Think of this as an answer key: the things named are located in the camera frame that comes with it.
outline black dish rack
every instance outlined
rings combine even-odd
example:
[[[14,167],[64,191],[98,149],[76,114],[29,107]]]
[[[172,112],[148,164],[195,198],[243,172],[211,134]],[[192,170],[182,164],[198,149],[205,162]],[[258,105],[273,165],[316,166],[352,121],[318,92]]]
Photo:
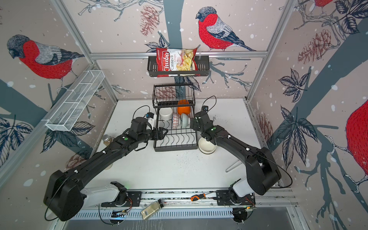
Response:
[[[209,57],[202,56],[194,56],[194,61],[197,64],[198,70],[190,70],[190,71],[157,71],[158,65],[156,62],[156,56],[148,57],[148,66],[147,70],[150,77],[157,77],[158,75],[167,75],[170,74],[172,77],[180,76],[181,74],[185,74],[185,76],[208,76],[209,75]]]
[[[168,129],[163,140],[154,141],[153,148],[156,152],[189,150],[198,148],[197,132],[189,128],[172,128],[171,120],[165,121],[160,117],[161,108],[172,108],[173,114],[177,114],[178,107],[188,106],[191,111],[189,119],[194,117],[195,94],[192,84],[167,84],[153,86],[152,104],[157,109],[156,128]],[[189,104],[178,105],[180,100],[187,100]]]

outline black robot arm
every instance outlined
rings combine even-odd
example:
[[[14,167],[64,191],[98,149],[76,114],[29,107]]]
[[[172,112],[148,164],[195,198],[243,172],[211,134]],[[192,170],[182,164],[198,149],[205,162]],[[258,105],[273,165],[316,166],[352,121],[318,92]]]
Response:
[[[107,166],[135,150],[139,143],[161,140],[167,131],[163,128],[152,129],[146,118],[133,119],[131,127],[116,137],[101,152],[95,153],[84,163],[64,173],[60,170],[54,172],[50,176],[43,202],[60,220],[66,221],[72,218],[83,206],[86,196],[80,191],[88,182]]]
[[[191,128],[200,131],[201,136],[207,141],[223,147],[245,164],[249,186],[257,194],[265,194],[281,179],[277,166],[268,161],[275,161],[270,151],[267,148],[258,149],[250,146],[231,136],[223,127],[213,125],[207,114],[207,108],[204,106],[202,111],[195,114],[190,122]]]

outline orange bowl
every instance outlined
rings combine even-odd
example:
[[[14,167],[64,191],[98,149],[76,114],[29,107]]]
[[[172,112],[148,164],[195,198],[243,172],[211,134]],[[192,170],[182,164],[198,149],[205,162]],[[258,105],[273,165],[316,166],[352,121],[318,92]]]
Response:
[[[180,100],[178,102],[178,105],[188,105],[189,101],[187,100]],[[182,113],[185,113],[186,115],[190,114],[190,107],[189,106],[183,106],[183,107],[178,107],[178,114],[181,116]]]

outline bird head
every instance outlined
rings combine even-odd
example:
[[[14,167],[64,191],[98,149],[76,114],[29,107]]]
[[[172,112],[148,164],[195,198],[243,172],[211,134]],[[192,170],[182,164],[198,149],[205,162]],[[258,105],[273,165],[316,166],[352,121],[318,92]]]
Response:
[[[7,47],[12,58],[25,58],[23,45],[27,41],[30,41],[30,39],[20,34],[14,35],[8,40]]]
[[[201,22],[203,22],[206,17],[210,14],[217,14],[216,10],[211,6],[206,6],[201,8],[197,15],[195,16],[196,19],[199,19]]]

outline chips bag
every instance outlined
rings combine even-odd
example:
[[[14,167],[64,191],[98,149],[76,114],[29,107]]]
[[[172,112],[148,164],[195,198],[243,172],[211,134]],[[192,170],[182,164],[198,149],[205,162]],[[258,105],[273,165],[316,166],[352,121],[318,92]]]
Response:
[[[197,48],[193,50],[186,49],[165,49],[157,48],[156,62],[157,71],[189,71],[198,70],[194,61]],[[193,74],[181,74],[180,76],[188,76]],[[158,77],[172,77],[177,74],[158,75]]]

